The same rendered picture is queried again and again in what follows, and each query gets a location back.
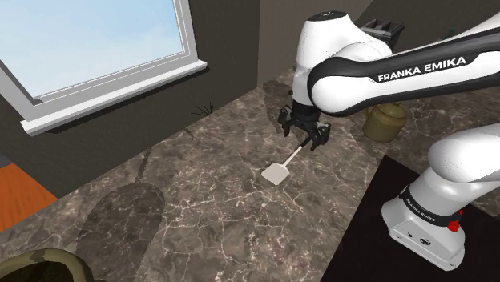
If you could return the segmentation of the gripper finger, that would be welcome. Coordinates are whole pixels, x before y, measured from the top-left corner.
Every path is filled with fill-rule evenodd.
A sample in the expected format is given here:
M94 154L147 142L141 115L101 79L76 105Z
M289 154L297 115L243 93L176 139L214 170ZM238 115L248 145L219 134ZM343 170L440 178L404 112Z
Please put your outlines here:
M278 115L278 123L281 125L281 128L284 131L284 137L287 137L290 132L291 127L291 108L289 106L283 106L280 109L280 113Z
M311 151L314 151L318 146L325 145L329 141L331 130L330 123L317 122L309 131L309 137L312 141Z

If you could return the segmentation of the white spatula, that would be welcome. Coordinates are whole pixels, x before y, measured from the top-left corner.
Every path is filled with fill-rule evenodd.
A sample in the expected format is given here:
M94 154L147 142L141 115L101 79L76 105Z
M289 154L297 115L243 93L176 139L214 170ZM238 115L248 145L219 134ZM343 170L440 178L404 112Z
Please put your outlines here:
M298 148L283 162L283 163L272 163L270 166L265 168L261 175L270 183L277 186L283 182L290 174L287 166L293 160L293 158L304 148L312 139L308 137L305 139Z

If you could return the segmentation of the dark robot stand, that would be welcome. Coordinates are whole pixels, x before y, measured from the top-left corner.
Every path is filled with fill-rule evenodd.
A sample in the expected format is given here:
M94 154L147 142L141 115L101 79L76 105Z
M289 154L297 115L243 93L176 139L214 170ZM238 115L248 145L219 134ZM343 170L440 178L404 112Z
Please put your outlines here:
M441 270L390 237L382 204L417 177L383 157L321 282L500 282L500 220L471 204L461 220L465 257L453 271Z

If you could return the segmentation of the olive round pot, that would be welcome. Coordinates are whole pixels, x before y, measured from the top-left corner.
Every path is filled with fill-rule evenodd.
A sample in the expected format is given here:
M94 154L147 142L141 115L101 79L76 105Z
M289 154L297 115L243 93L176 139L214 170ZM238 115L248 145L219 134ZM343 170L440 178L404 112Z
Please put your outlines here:
M10 257L0 263L0 279L32 264L56 262L64 264L74 282L95 282L88 264L77 255L58 248L42 248Z

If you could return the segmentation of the black toaster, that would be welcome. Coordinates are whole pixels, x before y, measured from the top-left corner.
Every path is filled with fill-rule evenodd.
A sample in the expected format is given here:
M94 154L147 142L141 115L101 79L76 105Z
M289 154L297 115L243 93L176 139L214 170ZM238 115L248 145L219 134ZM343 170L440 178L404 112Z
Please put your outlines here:
M360 27L366 34L386 43L392 50L405 29L402 22L374 19Z

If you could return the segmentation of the black thin spiky thing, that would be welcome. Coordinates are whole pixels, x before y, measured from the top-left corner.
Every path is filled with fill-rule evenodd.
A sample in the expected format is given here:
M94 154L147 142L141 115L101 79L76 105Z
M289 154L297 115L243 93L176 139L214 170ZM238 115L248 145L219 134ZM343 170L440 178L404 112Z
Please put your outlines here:
M209 102L208 105L202 104L201 106L195 106L196 111L192 112L192 115L208 116L214 111L214 105Z

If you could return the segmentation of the olive round jar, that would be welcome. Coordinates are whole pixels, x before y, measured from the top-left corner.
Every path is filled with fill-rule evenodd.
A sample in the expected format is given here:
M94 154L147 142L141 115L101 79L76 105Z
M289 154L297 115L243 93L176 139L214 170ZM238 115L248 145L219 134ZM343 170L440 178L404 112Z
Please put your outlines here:
M400 103L384 103L363 111L365 123L362 132L378 143L389 143L400 133L407 122L407 112Z

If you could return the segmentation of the white framed window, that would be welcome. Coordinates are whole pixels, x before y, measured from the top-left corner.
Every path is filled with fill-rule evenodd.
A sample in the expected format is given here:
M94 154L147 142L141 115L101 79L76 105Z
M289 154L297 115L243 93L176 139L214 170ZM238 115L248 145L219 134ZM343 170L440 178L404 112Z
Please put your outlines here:
M0 0L0 96L28 135L205 67L188 0Z

